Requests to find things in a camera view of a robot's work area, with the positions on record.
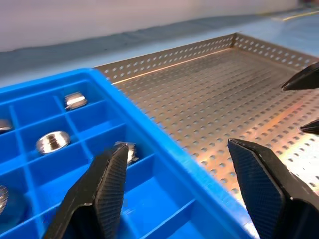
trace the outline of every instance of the metal ring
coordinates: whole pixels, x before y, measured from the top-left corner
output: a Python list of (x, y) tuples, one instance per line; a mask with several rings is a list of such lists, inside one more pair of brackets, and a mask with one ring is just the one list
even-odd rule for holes
[(36, 142), (36, 149), (41, 154), (55, 152), (70, 143), (70, 136), (63, 131), (55, 131), (46, 134)]

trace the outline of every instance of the silver fitting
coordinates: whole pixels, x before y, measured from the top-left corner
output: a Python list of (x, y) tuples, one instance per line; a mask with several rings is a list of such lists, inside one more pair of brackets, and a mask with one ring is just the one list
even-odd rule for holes
[(129, 153), (128, 153), (128, 164), (136, 162), (139, 158), (136, 156), (136, 148), (134, 143), (129, 143), (129, 142), (116, 142), (115, 145), (124, 143), (128, 146), (129, 148)]
[(73, 110), (87, 104), (87, 100), (80, 92), (75, 92), (64, 97), (65, 109)]
[(12, 124), (7, 119), (0, 119), (0, 134), (12, 130)]
[(70, 143), (70, 136), (63, 131), (55, 131), (46, 134), (36, 142), (36, 149), (41, 154), (55, 152)]

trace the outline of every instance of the hole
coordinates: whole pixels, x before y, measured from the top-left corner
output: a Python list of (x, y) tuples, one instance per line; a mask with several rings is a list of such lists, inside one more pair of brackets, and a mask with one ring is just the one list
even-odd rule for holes
[(237, 188), (233, 188), (231, 191), (232, 191), (234, 194), (239, 193), (239, 191), (238, 191), (238, 189), (237, 189)]
[(211, 175), (216, 175), (217, 170), (216, 169), (212, 169), (212, 170), (210, 170), (210, 173), (211, 173)]
[(222, 179), (220, 180), (220, 182), (221, 182), (222, 184), (226, 184), (226, 183), (227, 183), (227, 179), (226, 179), (226, 178), (222, 178)]

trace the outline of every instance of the tray compartment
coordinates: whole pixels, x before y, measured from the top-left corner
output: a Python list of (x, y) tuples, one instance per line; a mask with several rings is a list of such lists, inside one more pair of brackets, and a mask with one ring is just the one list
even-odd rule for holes
[(13, 108), (20, 127), (36, 123), (62, 113), (54, 96), (57, 92), (23, 98), (13, 103)]
[(134, 129), (128, 128), (124, 124), (108, 129), (106, 132), (89, 138), (85, 142), (92, 155), (98, 155), (104, 150), (111, 148), (117, 141), (134, 142), (136, 144), (137, 157), (140, 160), (153, 153), (148, 143)]
[(156, 156), (127, 171), (122, 213), (143, 236), (193, 199), (193, 195)]
[(145, 239), (234, 238), (198, 201), (193, 200), (145, 236)]
[(42, 155), (36, 150), (36, 142), (45, 134), (53, 131), (65, 131), (70, 136), (70, 146), (78, 141), (75, 132), (69, 125), (65, 116), (55, 117), (49, 120), (42, 121), (40, 123), (23, 128), (20, 131), (20, 135), (23, 141), (24, 150), (27, 154), (27, 160), (32, 161), (36, 158), (42, 157)]
[(105, 101), (69, 113), (81, 138), (88, 138), (121, 124), (117, 114)]
[(89, 161), (82, 146), (75, 144), (28, 165), (41, 211), (63, 200), (67, 191), (88, 169)]
[(27, 203), (27, 212), (23, 221), (30, 219), (37, 213), (34, 207), (34, 197), (23, 168), (0, 175), (0, 183), (24, 195)]
[(0, 174), (22, 166), (24, 156), (18, 147), (15, 131), (1, 134), (0, 145)]
[(102, 92), (92, 82), (87, 80), (82, 80), (76, 83), (66, 84), (65, 86), (59, 89), (58, 100), (63, 108), (65, 107), (64, 97), (66, 95), (76, 93), (76, 92), (82, 93), (82, 95), (87, 100), (86, 105), (93, 104), (95, 102), (103, 100)]
[(14, 229), (11, 229), (1, 235), (2, 239), (18, 239), (27, 238), (28, 239), (39, 239), (38, 231), (36, 227), (36, 219), (29, 220), (23, 224), (18, 225)]
[(18, 125), (17, 125), (17, 122), (16, 122), (16, 117), (14, 117), (14, 111), (13, 111), (13, 107), (11, 104), (1, 104), (0, 105), (0, 119), (1, 120), (8, 120), (12, 126), (13, 126), (13, 129), (12, 130), (15, 130)]

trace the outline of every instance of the shiny metal part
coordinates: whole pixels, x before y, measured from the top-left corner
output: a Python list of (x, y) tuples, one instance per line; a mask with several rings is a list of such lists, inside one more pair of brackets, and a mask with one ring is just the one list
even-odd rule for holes
[(271, 148), (319, 193), (319, 92), (283, 92), (319, 59), (242, 34), (96, 67), (242, 202), (229, 138)]
[(5, 186), (0, 185), (0, 215), (3, 212), (7, 201), (8, 201), (8, 189)]
[(55, 131), (46, 134), (36, 143), (36, 149), (41, 154), (55, 152), (70, 143), (70, 137), (66, 132)]
[(0, 119), (0, 134), (8, 132), (12, 130), (12, 124), (9, 120), (7, 119)]
[(129, 142), (116, 142), (115, 145), (124, 143), (128, 146), (129, 148), (129, 154), (128, 154), (128, 164), (129, 163), (134, 163), (136, 162), (139, 158), (136, 156), (136, 147), (134, 143), (129, 143)]
[(65, 109), (73, 110), (87, 104), (87, 100), (80, 92), (65, 96)]

